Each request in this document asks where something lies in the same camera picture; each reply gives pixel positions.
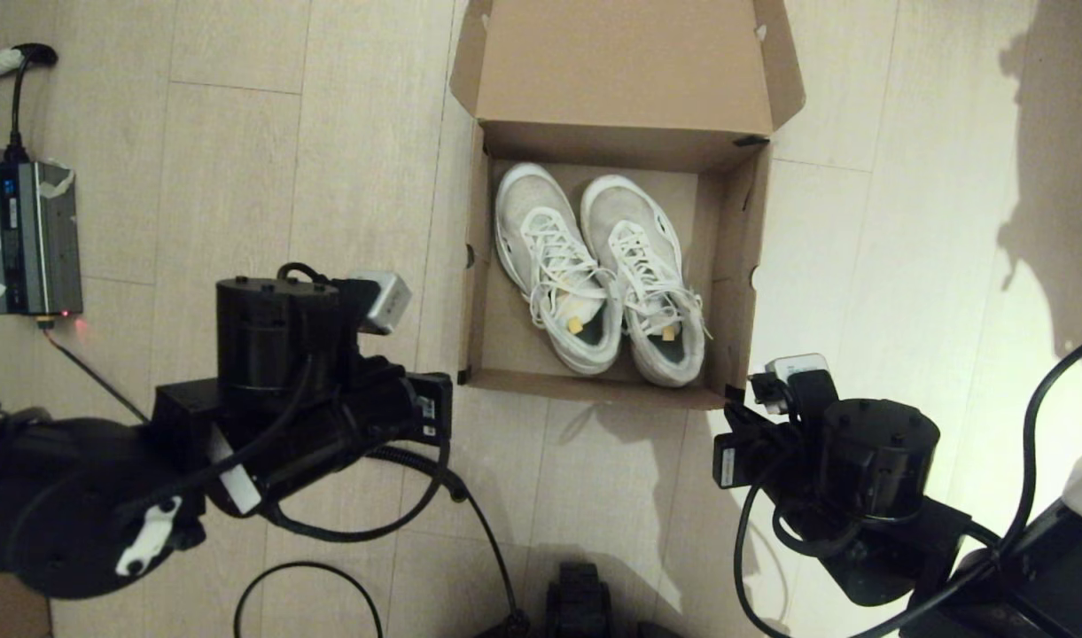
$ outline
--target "white sneaker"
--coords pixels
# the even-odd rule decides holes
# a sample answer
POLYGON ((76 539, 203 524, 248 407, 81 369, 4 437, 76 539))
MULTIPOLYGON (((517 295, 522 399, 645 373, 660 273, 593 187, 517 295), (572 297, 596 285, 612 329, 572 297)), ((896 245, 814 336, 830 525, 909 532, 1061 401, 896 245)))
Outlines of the white sneaker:
POLYGON ((622 335, 619 287, 584 245, 564 190, 540 165, 519 163, 502 178, 494 210, 497 254, 532 322, 573 371, 606 371, 622 335))
POLYGON ((702 300, 683 282, 683 250, 662 208, 629 178, 607 174, 584 191, 580 225, 599 265, 619 279, 638 372, 667 387, 697 378, 707 351, 702 300))

